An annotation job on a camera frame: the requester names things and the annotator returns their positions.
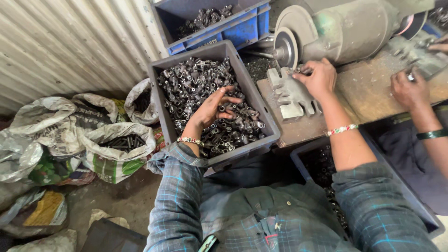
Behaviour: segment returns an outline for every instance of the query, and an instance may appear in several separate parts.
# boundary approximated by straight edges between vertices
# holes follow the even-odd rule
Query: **grinding machine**
[[[419,31],[432,8],[434,0],[356,0],[314,14],[299,5],[285,8],[277,19],[272,51],[281,77],[275,68],[267,71],[283,120],[322,113],[306,87],[288,74],[310,60],[325,57],[337,66],[373,58],[389,42],[391,54],[421,61],[426,75],[444,68],[446,61],[417,48],[415,41],[408,43],[413,37],[427,40]]]
[[[356,0],[310,15],[292,5],[277,19],[273,56],[280,67],[323,57],[334,65],[373,56],[389,39],[414,37],[433,0]]]

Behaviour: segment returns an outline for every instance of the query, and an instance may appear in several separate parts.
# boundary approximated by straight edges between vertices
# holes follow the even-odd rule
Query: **plaid shirt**
[[[145,251],[196,252],[211,233],[225,251],[438,251],[380,163],[333,175],[353,243],[344,240],[323,189],[312,182],[239,189],[200,208],[206,165],[182,143],[148,162],[163,178]]]

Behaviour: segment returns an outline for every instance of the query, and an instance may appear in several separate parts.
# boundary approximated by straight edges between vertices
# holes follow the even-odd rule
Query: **hand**
[[[310,70],[313,71],[311,76],[293,74],[293,78],[302,82],[310,94],[322,103],[333,94],[337,76],[336,69],[326,58],[323,58],[321,61],[309,61],[301,67],[301,72]]]
[[[436,44],[430,45],[428,50],[442,51],[448,53],[448,34],[434,41]]]
[[[236,97],[224,96],[226,92],[235,89],[234,86],[221,87],[210,95],[207,100],[198,108],[191,116],[188,123],[194,123],[201,128],[207,128],[213,124],[218,118],[234,119],[236,117],[232,110],[227,109],[226,112],[218,112],[218,106],[227,102],[242,103],[243,100]]]
[[[429,89],[423,76],[417,67],[412,68],[415,81],[408,80],[405,71],[391,76],[391,93],[398,103],[407,111],[419,109],[422,106],[431,105],[429,102]]]

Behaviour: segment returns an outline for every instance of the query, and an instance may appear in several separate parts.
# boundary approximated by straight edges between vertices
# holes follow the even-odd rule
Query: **gray plastic crate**
[[[246,96],[247,103],[260,112],[259,119],[266,124],[266,127],[261,130],[266,134],[265,138],[210,158],[208,160],[209,166],[224,166],[241,158],[261,155],[268,152],[271,144],[275,143],[280,137],[280,130],[271,114],[268,112],[266,104],[250,78],[238,52],[229,40],[224,40],[206,47],[200,47],[192,51],[180,53],[151,63],[149,67],[149,77],[153,82],[154,89],[157,91],[155,93],[155,104],[157,111],[159,112],[159,119],[164,133],[165,143],[168,145],[176,142],[178,135],[168,111],[163,106],[165,96],[161,88],[159,88],[157,78],[164,69],[175,66],[179,62],[188,60],[190,57],[214,61],[222,61],[225,57],[229,57],[230,65],[235,72],[236,81],[240,84],[240,88]]]

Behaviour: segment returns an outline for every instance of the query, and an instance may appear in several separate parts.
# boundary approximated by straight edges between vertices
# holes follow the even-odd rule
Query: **corrugated metal wall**
[[[147,0],[0,1],[0,115],[54,94],[123,96],[168,56]]]

